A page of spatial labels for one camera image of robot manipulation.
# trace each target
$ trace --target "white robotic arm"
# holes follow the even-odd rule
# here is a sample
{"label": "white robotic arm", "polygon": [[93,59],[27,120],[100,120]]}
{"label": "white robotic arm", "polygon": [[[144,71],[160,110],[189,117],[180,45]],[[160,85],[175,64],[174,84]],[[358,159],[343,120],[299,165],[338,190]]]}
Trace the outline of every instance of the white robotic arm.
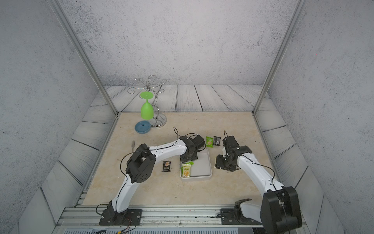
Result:
{"label": "white robotic arm", "polygon": [[261,165],[251,149],[239,146],[234,136],[223,139],[223,154],[216,158],[216,168],[227,171],[242,169],[253,181],[262,195],[261,206],[253,204],[251,199],[243,199],[235,203],[232,213],[238,223],[246,223],[253,219],[262,223],[269,234],[278,234],[301,227],[301,212],[297,192],[292,187],[285,187]]}
{"label": "white robotic arm", "polygon": [[[187,146],[185,142],[181,139],[178,139],[176,142],[171,142],[160,146],[149,147],[149,151],[152,152],[156,159],[154,164],[157,164],[158,162],[166,160],[175,155],[183,155],[186,152],[186,150]],[[139,182],[145,181],[149,176],[150,173],[142,175]],[[130,175],[125,175],[125,179],[122,183],[121,189],[118,191],[117,195],[111,202],[113,210],[116,213],[121,213],[127,210],[132,196],[134,195],[136,189],[140,185],[139,182],[131,182]]]}
{"label": "white robotic arm", "polygon": [[[175,155],[180,155],[182,162],[196,160],[197,152],[204,144],[204,139],[197,135],[195,138],[182,136],[175,142],[160,146],[140,145],[127,161],[122,186],[108,204],[108,209],[104,210],[99,224],[126,225],[125,217],[129,216],[130,200],[139,184],[149,178],[154,165]],[[256,220],[263,224],[269,234],[301,227],[301,213],[295,189],[284,187],[274,178],[275,174],[270,175],[247,146],[238,145],[234,136],[224,138],[223,145],[223,154],[217,156],[215,167],[228,171],[238,170],[239,167],[251,178],[263,196],[261,206],[252,204],[251,199],[235,203],[232,214],[235,214],[234,217],[239,223],[248,219]]]}

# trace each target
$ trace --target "metal fork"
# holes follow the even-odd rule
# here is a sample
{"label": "metal fork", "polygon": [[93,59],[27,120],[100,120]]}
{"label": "metal fork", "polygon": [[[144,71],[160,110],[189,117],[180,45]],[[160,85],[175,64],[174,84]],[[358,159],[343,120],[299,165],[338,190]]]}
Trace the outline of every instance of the metal fork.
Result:
{"label": "metal fork", "polygon": [[132,148],[131,153],[134,153],[134,147],[135,147],[135,141],[132,140],[132,141],[131,141],[131,148]]}

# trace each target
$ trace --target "green snack package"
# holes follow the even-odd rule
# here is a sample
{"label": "green snack package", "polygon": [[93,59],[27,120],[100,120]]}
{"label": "green snack package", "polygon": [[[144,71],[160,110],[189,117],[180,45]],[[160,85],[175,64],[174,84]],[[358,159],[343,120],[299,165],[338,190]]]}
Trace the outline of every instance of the green snack package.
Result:
{"label": "green snack package", "polygon": [[193,162],[185,162],[184,164],[193,165]]}
{"label": "green snack package", "polygon": [[213,138],[211,137],[206,137],[206,146],[213,148]]}
{"label": "green snack package", "polygon": [[191,177],[191,164],[182,164],[182,177]]}

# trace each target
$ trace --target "marble surface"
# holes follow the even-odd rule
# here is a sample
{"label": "marble surface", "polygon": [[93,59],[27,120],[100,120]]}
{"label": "marble surface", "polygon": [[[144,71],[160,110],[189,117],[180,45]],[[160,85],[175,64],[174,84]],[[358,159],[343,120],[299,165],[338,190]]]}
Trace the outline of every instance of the marble surface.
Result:
{"label": "marble surface", "polygon": [[[134,125],[141,120],[139,113],[121,114],[83,205],[106,203],[117,194],[124,179],[119,168],[120,161],[125,154],[131,152],[131,140],[135,140],[136,147],[142,143],[154,146],[175,141],[173,126],[180,135],[196,132],[204,138],[223,137],[223,131],[226,130],[229,136],[235,136],[240,145],[247,145],[252,149],[260,163],[271,167],[250,112],[173,112],[166,113],[166,117],[168,121],[164,127],[151,129],[149,133],[141,135],[134,131]],[[262,200],[258,189],[243,171],[227,172],[213,167],[216,156],[222,154],[222,146],[208,150],[213,172],[210,180],[182,182],[179,177],[179,156],[174,156],[170,158],[171,172],[161,172],[162,163],[156,164],[152,176],[139,186],[130,204],[234,204],[244,198],[252,198],[257,202]]]}

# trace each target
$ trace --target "black snack package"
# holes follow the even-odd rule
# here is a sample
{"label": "black snack package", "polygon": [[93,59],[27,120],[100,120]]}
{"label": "black snack package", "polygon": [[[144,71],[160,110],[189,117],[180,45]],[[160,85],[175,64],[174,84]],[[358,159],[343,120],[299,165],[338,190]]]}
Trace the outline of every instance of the black snack package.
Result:
{"label": "black snack package", "polygon": [[170,165],[171,165],[171,161],[164,161],[162,171],[170,172]]}
{"label": "black snack package", "polygon": [[220,146],[220,141],[221,141],[220,137],[216,137],[216,136],[213,137],[213,145]]}

